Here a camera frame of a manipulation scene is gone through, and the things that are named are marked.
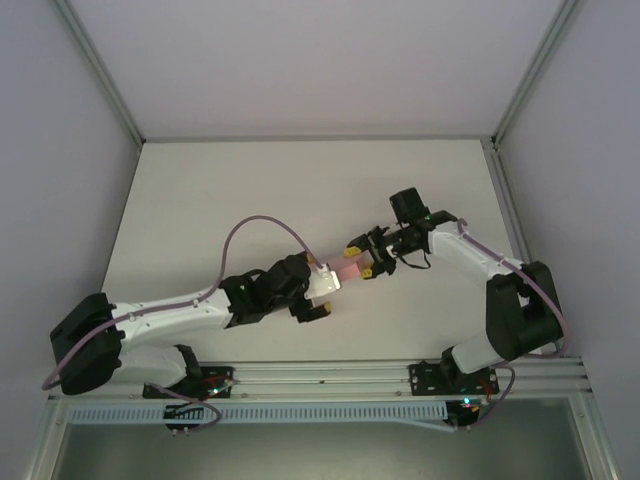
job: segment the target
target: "wire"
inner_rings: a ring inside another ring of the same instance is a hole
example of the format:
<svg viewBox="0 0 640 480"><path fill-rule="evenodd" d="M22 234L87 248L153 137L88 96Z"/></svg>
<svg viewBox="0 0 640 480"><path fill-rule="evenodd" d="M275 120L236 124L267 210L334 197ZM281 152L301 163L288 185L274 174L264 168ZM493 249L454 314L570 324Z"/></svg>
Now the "wire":
<svg viewBox="0 0 640 480"><path fill-rule="evenodd" d="M484 379L480 378L480 384L482 385L482 388L484 389L484 393L486 395L486 400L487 402L491 401L491 387L489 386L489 384L487 382L484 381Z"/></svg>
<svg viewBox="0 0 640 480"><path fill-rule="evenodd" d="M227 382L223 387L215 388L212 395L207 396L207 398L216 398L222 392L229 390L235 383Z"/></svg>
<svg viewBox="0 0 640 480"><path fill-rule="evenodd" d="M218 375L216 377L207 377L207 378L203 378L201 380L201 382L203 383L217 383L219 380L228 380L229 377L227 377L226 375Z"/></svg>
<svg viewBox="0 0 640 480"><path fill-rule="evenodd" d="M429 262L429 259L427 258L427 252L425 250L423 250L422 253L423 253L423 257L424 257L424 263L427 264L426 267L424 267L422 265L414 265L413 263L409 263L401 255L398 255L397 258L402 263L404 263L407 267L415 268L415 269L418 269L418 270L429 270L431 268L431 262Z"/></svg>
<svg viewBox="0 0 640 480"><path fill-rule="evenodd" d="M189 402L189 404L192 404L192 405L200 405L201 407L208 408L216 416L216 418L214 418L210 422L202 423L202 424L196 425L195 427L192 427L192 428L185 428L184 430L178 430L178 429L173 430L173 434L174 435L188 435L191 432L195 432L195 431L198 431L198 430L204 430L206 428L211 428L216 423L218 423L220 420L222 420L222 412L220 410L218 410L216 407L214 407L213 405L211 405L210 403L203 402L202 400L198 400L197 398L185 397L184 395L180 395L179 393L173 392L173 391L169 390L168 388L161 387L160 385L157 385L155 383L148 383L147 385L149 385L150 387L155 388L156 390L158 390L159 392L164 393L165 395L169 395L170 397L177 398L178 400L184 400L185 402Z"/></svg>
<svg viewBox="0 0 640 480"><path fill-rule="evenodd" d="M233 239L233 236L243 225L249 222L252 222L254 220L264 220L267 222L275 223L276 225L282 227L300 244L300 246L304 249L304 251L307 252L307 254L313 260L313 263L315 263L318 266L318 268L322 268L322 264L320 263L318 258L311 252L311 250L309 249L305 241L300 237L300 235L298 235L295 232L295 230L289 227L286 223L278 220L277 218L270 217L268 215L251 215L250 217L247 217L244 220L241 220L240 222L238 222L236 226L231 229L231 231L229 232L229 235L227 235L227 238L224 242L224 246L222 247L222 259L220 260L220 271L218 273L218 278L216 278L215 282L213 282L213 285L207 291L205 291L202 295L200 295L199 297L195 297L192 300L169 303L166 305L158 305L154 307L146 307L146 308L141 308L140 310L135 310L133 312L125 313L124 315L120 315L119 317L116 317L112 320L108 320L107 322L104 322L98 325L97 327L93 328L92 330L89 331L89 333L87 333L84 337L82 337L73 347L71 347L71 349L69 349L69 351L62 358L62 360L58 362L58 365L56 365L53 371L42 383L42 390L51 390L56 385L58 385L60 380L56 381L56 377L60 375L60 373L69 364L71 359L80 351L80 349L84 347L93 337L95 337L99 333L102 333L103 331L117 325L118 323L123 322L125 320L129 320L131 318L140 317L142 315L147 315L150 313L167 312L171 310L176 310L178 308L191 307L193 306L194 300L197 302L202 302L208 299L209 297L211 297L215 293L215 291L218 289L220 282L222 282L222 279L224 278L224 272L227 267L227 254L229 252L229 245L231 244L231 240Z"/></svg>
<svg viewBox="0 0 640 480"><path fill-rule="evenodd" d="M474 424L473 426L476 427L479 424L481 424L482 422L484 422L486 420L486 418L491 415L496 408L498 408L498 406L502 403L502 401L507 398L507 395L509 395L509 393L511 392L511 389L513 388L513 384L516 381L516 371L513 369L513 367L511 367L510 365L506 365L506 364L499 364L499 365L495 365L496 369L498 368L503 368L505 370L509 370L511 372L511 379L509 380L509 384L507 385L507 388L504 389L504 391L502 392L502 395L500 395L500 398L498 398L498 400L496 400L496 402L491 405L491 407L489 407L489 410L487 410L487 413L485 413L482 417L480 417Z"/></svg>
<svg viewBox="0 0 640 480"><path fill-rule="evenodd" d="M524 273L518 267L513 265L511 262L507 261L504 258L503 255L498 255L493 250L491 250L490 248L484 246L478 240L476 240L471 235L469 235L469 233L464 229L464 227L467 226L467 225L468 225L468 223L464 218L458 219L458 233L460 234L460 236L464 240L466 240L468 243L470 243L471 245L476 247L478 250L486 253L487 255L489 255L489 257L493 258L495 261L501 263L502 265L507 267L509 270L511 270L513 273L518 275L524 281L524 283L529 285L533 289L533 291L538 294L538 296L542 299L542 301L553 312L553 314L555 315L556 319L558 320L558 323L560 324L560 329L562 330L562 337L564 338L564 341L562 342L562 347L560 347L560 349L557 352L554 352L554 353L543 353L543 354L528 353L528 354L523 355L523 356L524 357L528 357L528 358L559 358L559 357L562 357L567 352L567 350L569 349L569 344L570 344L570 340L571 340L571 331L570 331L569 325L567 324L567 321L564 318L564 315L562 315L562 312L560 311L560 309L553 302L553 300L551 300L549 295L547 295L546 292L544 290L542 290L542 288L540 288L540 286L535 281L533 281L533 279L531 277L529 277L526 273Z"/></svg>

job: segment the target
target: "pink object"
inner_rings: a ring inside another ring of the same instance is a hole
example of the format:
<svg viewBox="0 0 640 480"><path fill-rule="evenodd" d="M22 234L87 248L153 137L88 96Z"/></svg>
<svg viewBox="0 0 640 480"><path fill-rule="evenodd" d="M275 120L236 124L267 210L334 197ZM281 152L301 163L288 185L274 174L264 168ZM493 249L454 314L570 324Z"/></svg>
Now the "pink object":
<svg viewBox="0 0 640 480"><path fill-rule="evenodd" d="M345 282L352 278L360 278L360 272L366 267L367 259L368 255L365 254L349 258L340 255L326 260L325 263L338 274L341 282Z"/></svg>

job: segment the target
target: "aluminum frame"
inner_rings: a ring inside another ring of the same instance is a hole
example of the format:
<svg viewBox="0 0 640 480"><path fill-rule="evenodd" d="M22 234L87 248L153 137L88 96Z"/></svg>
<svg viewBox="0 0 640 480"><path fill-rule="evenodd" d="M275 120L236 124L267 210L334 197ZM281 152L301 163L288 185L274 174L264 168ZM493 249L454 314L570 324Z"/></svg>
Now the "aluminum frame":
<svg viewBox="0 0 640 480"><path fill-rule="evenodd" d="M502 218L507 228L507 236L509 237L511 249L516 258L530 262L533 260L533 255L527 242L502 156L491 139L484 138L480 140L480 144L482 145L482 151L487 161L487 168L489 169L493 189L498 198L498 206L500 207L500 212L502 213Z"/></svg>
<svg viewBox="0 0 640 480"><path fill-rule="evenodd" d="M569 31L569 28L575 21L584 3L585 0L563 0L556 11L556 15L547 28L536 52L533 54L526 73L522 77L522 80L520 80L516 92L496 127L493 135L496 145L499 146L509 133L513 123L518 118L520 111L544 74L545 68L556 52L558 45L560 45L564 36Z"/></svg>
<svg viewBox="0 0 640 480"><path fill-rule="evenodd" d="M460 400L462 396L414 397L410 393L408 365L418 360L346 361L346 362L261 362L225 363L234 367L231 398L213 402L254 409L273 409L286 406L300 408L313 402L315 406L342 405L413 405L416 401L434 402ZM582 446L586 464L594 479L617 480L620 473L602 420L598 414L591 386L580 358L554 360L522 359L512 363L516 382L507 401L513 399L566 399L576 426L578 442ZM508 381L509 373L498 371L501 385ZM72 425L77 409L99 406L126 407L164 405L175 400L146 400L132 389L112 388L102 393L79 397L52 395L43 416L34 456L25 480L54 478L56 460L65 445L66 432ZM105 424L101 417L100 424Z"/></svg>
<svg viewBox="0 0 640 480"><path fill-rule="evenodd" d="M104 92L105 98L111 105L113 112L126 130L127 134L138 148L138 155L142 151L144 139L140 130L129 111L129 107L122 99L113 78L109 74L107 67L100 58L93 42L86 29L78 18L74 8L68 0L51 0L54 8L58 11L62 23L67 28L73 42L78 47L80 55L86 60L89 68L93 72L100 89Z"/></svg>

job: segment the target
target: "purple cable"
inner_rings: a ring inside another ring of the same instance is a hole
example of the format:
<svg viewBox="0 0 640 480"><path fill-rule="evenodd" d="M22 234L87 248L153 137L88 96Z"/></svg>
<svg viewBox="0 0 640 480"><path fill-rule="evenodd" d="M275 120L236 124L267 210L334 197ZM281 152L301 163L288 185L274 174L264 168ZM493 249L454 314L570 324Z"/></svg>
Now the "purple cable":
<svg viewBox="0 0 640 480"><path fill-rule="evenodd" d="M469 233L467 233L467 231L464 229L464 227L466 225L468 225L468 223L464 218L458 219L458 233L460 234L460 236L463 239L465 239L467 242L469 242L471 245L476 247L478 250L486 253L491 258L493 258L495 261L502 263L505 267L507 267L513 273L518 275L524 281L524 283L529 285L533 289L533 291L536 292L540 296L540 298L542 298L542 301L547 304L549 309L551 309L553 314L556 316L556 319L558 320L558 323L560 324L560 329L562 330L562 336L564 338L564 341L562 342L562 347L560 347L560 350L558 350L557 352L554 352L554 353L545 353L545 354L528 353L528 354L523 355L523 356L524 357L528 357L528 358L559 358L559 357L562 357L567 352L567 350L569 348L570 331L569 331L569 325L567 324L567 321L564 318L564 315L562 315L562 312L560 311L560 309L556 306L556 304L553 302L553 300L551 300L549 295L547 295L544 292L544 290L542 290L542 288L540 288L540 286L536 282L533 281L533 279L531 277L529 277L526 273L524 273L522 270L520 270L518 267L516 267L512 263L510 263L507 260L505 260L502 255L498 255L493 250L489 249L488 247L485 247L482 243L480 243L475 238L473 238L471 235L469 235Z"/></svg>
<svg viewBox="0 0 640 480"><path fill-rule="evenodd" d="M507 388L505 388L504 391L502 392L502 395L500 395L500 398L498 398L498 400L496 400L496 402L489 408L489 411L487 413L485 413L482 417L480 417L476 421L476 423L473 424L474 428L480 425L482 422L484 422L485 419L489 415L491 415L491 413L493 413L496 408L498 408L498 406L502 403L502 401L505 398L507 398L507 395L509 395L509 392L511 392L511 389L513 388L513 384L516 381L516 371L513 369L513 367L506 364L498 364L498 365L495 365L494 368L504 368L505 370L509 370L511 372L511 379L509 380L509 384L507 385Z"/></svg>
<svg viewBox="0 0 640 480"><path fill-rule="evenodd" d="M51 390L52 388L57 386L60 383L60 380L56 381L56 377L58 375L60 375L60 373L64 370L64 368L71 361L71 359L93 337L95 337L99 333L107 330L108 328L111 328L114 325L117 325L118 323L123 322L124 320L130 319L131 316L133 316L133 317L141 317L142 315L147 315L149 313L166 312L166 311L175 310L175 309L178 309L178 308L191 307L191 306L193 306L194 300L198 301L198 302L202 302L202 301L206 300L207 298L211 297L211 295L213 295L214 292L218 289L218 286L220 285L220 282L222 282L222 279L224 278L224 272L225 272L225 269L227 267L227 253L229 251L229 245L231 244L231 239L233 238L233 236L236 234L236 232L243 225L245 225L245 224L247 224L249 222L252 222L254 220L265 220L267 222L275 223L276 225L278 225L278 226L282 227L283 229L285 229L287 232L289 232L289 234L293 238L296 239L296 241L300 244L300 246L303 248L303 250L305 252L307 252L307 254L313 260L313 263L315 263L318 266L318 268L322 268L322 264L320 263L318 258L311 252L311 250L309 249L309 247L307 246L305 241L300 237L300 235L298 235L286 223L278 220L277 218L270 217L268 215L251 215L250 217L247 217L244 220L241 220L240 222L238 222L238 224L231 229L231 231L229 232L229 235L227 235L227 239L225 240L224 246L222 247L222 259L220 261L220 272L218 273L218 278L216 278L215 282L213 282L213 285L211 286L211 288L209 288L206 292L204 292L199 297L196 297L196 298L194 298L192 300L187 300L187 301L184 301L184 302L169 303L167 305L158 305L158 306L155 306L155 307L141 308L140 310L136 310L134 312L130 312L130 313L126 313L124 315L120 315L119 317L116 317L116 318L114 318L112 320L109 320L109 321L107 321L105 323L102 323L102 324L98 325L93 330L91 330L89 333L87 333L84 337L82 337L73 347L71 347L71 349L62 358L62 360L60 360L60 362L58 362L58 365L56 366L56 368L53 369L53 372L51 372L51 374L42 383L42 390Z"/></svg>
<svg viewBox="0 0 640 480"><path fill-rule="evenodd" d="M210 422L203 423L201 425L196 425L195 427L187 428L185 430L175 429L173 430L174 435L188 435L191 432L196 432L198 430L204 430L206 428L213 427L216 423L222 420L222 412L218 410L216 407L214 407L213 405L211 405L210 403L203 402L202 400L198 400L197 398L185 397L184 395L180 395L179 393L172 392L168 388L161 387L160 385L157 385L155 383L148 383L147 385L155 388L156 390L164 393L165 395L169 395L170 397L177 398L178 400L184 400L185 402L189 402L193 405L200 405L202 407L208 408L209 410L211 410L213 413L216 414L216 418L214 418Z"/></svg>

